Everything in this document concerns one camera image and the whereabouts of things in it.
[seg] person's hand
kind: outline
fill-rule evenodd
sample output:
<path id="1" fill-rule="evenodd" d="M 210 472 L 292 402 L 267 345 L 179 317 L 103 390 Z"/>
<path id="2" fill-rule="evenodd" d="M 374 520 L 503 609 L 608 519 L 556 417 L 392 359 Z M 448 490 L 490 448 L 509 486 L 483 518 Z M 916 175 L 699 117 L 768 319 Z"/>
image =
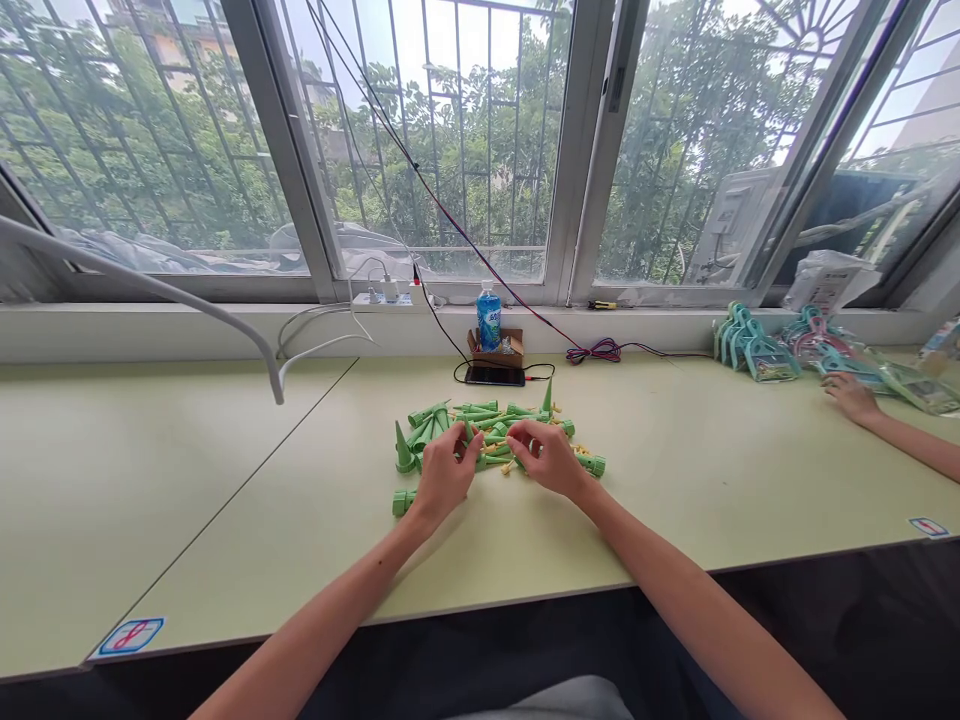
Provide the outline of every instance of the person's hand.
<path id="1" fill-rule="evenodd" d="M 521 420 L 507 433 L 507 445 L 538 483 L 576 502 L 596 480 L 577 462 L 567 435 L 558 425 Z"/>
<path id="2" fill-rule="evenodd" d="M 457 422 L 423 449 L 423 474 L 407 514 L 424 520 L 431 531 L 463 501 L 473 482 L 483 433 L 477 432 L 465 449 L 466 439 L 463 423 Z"/>
<path id="3" fill-rule="evenodd" d="M 857 425 L 883 417 L 873 392 L 850 373 L 827 373 L 820 386 L 836 398 L 841 412 Z"/>

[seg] light green desk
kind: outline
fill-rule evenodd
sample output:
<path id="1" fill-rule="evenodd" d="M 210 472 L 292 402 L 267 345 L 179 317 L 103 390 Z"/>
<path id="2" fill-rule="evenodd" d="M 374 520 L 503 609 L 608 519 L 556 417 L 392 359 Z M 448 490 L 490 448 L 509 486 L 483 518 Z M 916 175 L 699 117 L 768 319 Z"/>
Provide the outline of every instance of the light green desk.
<path id="1" fill-rule="evenodd" d="M 0 677 L 79 666 L 340 379 L 304 364 L 0 368 Z"/>
<path id="2" fill-rule="evenodd" d="M 960 487 L 844 420 L 811 377 L 759 386 L 709 360 L 630 355 L 571 367 L 554 398 L 576 439 L 608 459 L 603 484 L 708 570 L 960 530 Z M 538 404 L 524 389 L 457 385 L 449 358 L 361 359 L 137 603 L 162 616 L 148 652 L 263 637 L 394 524 L 393 421 L 455 400 Z M 960 442 L 960 421 L 885 403 Z M 622 586 L 590 523 L 518 472 L 477 475 L 462 521 L 374 621 Z"/>

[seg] small brown box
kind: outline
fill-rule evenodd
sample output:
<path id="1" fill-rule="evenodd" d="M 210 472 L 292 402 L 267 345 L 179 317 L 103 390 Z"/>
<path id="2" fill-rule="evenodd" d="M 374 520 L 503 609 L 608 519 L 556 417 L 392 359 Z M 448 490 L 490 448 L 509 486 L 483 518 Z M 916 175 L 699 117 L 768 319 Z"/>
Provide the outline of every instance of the small brown box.
<path id="1" fill-rule="evenodd" d="M 512 353 L 482 353 L 477 350 L 479 345 L 474 338 L 473 330 L 467 331 L 467 347 L 473 354 L 477 367 L 523 367 L 523 330 L 519 328 L 500 328 L 500 337 L 510 338 Z"/>

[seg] plastic bottle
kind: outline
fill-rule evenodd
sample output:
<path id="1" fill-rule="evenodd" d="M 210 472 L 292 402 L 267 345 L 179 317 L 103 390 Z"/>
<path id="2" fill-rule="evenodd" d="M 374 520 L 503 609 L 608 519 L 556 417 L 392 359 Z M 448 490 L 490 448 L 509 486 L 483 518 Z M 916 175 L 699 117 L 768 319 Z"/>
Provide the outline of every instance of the plastic bottle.
<path id="1" fill-rule="evenodd" d="M 480 352 L 496 352 L 500 347 L 500 297 L 493 292 L 493 280 L 483 280 L 477 298 L 477 325 L 480 328 Z"/>

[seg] phone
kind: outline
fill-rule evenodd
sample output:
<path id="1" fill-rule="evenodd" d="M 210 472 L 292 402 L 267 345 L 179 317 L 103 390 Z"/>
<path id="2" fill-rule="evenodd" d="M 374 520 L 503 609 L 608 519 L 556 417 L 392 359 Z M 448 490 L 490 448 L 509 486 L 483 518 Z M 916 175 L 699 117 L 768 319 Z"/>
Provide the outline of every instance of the phone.
<path id="1" fill-rule="evenodd" d="M 477 367 L 467 368 L 464 381 L 473 385 L 514 385 L 523 387 L 527 378 L 520 368 Z"/>

